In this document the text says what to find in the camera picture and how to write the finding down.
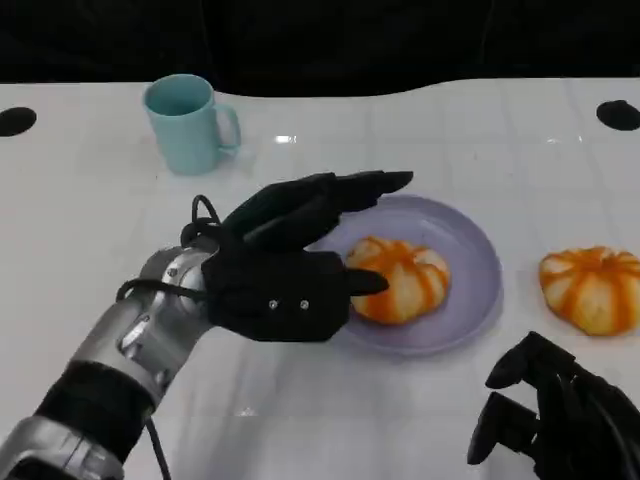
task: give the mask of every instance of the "orange striped bun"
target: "orange striped bun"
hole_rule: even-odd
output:
[[[364,238],[346,263],[378,272],[389,282],[382,293],[351,299],[357,312],[383,325],[402,325],[436,309],[451,280],[449,267],[435,251],[400,240]]]
[[[540,262],[549,308],[588,335],[618,335],[640,322],[640,261],[606,247],[551,253]]]

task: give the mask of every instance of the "bun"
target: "bun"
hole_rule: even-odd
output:
[[[383,325],[402,325],[438,308],[451,279],[447,263],[434,250],[401,240],[364,238],[346,264],[378,272],[389,282],[385,292],[352,298],[358,313]]]
[[[588,335],[618,335],[640,322],[640,261],[607,247],[551,253],[540,262],[549,308]]]

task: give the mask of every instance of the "white table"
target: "white table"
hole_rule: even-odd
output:
[[[535,329],[640,403],[640,339],[594,340],[557,321],[536,265],[571,246],[640,254],[640,133],[595,117],[640,106],[636,80],[465,81],[355,99],[219,100],[238,110],[239,158],[198,178],[164,167],[142,85],[0,86],[38,114],[0,139],[0,432],[28,416],[122,281],[174,244],[196,193],[221,215],[258,188],[330,170],[411,169],[411,193],[467,213],[504,266],[499,323],[470,346],[399,359],[338,345],[207,334],[156,418],[180,480],[530,478],[526,459],[465,452],[498,357]],[[533,391],[508,394],[534,406]],[[143,435],[127,478],[159,478]]]

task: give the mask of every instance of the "purple plate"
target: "purple plate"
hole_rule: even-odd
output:
[[[342,332],[377,349],[430,354],[451,348],[492,324],[502,301],[500,260],[484,232],[459,211],[426,198],[384,197],[363,212],[347,214],[314,250],[331,250],[345,258],[369,235],[428,245],[449,264],[451,287],[435,312],[400,327],[378,326],[352,310]]]

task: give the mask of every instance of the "ceramic mug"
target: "ceramic mug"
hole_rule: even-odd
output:
[[[213,87],[202,77],[176,74],[161,78],[147,88],[143,102],[160,152],[174,173],[199,175],[213,170],[221,156],[240,146],[235,110],[215,103]],[[218,113],[229,118],[233,143],[220,140]]]

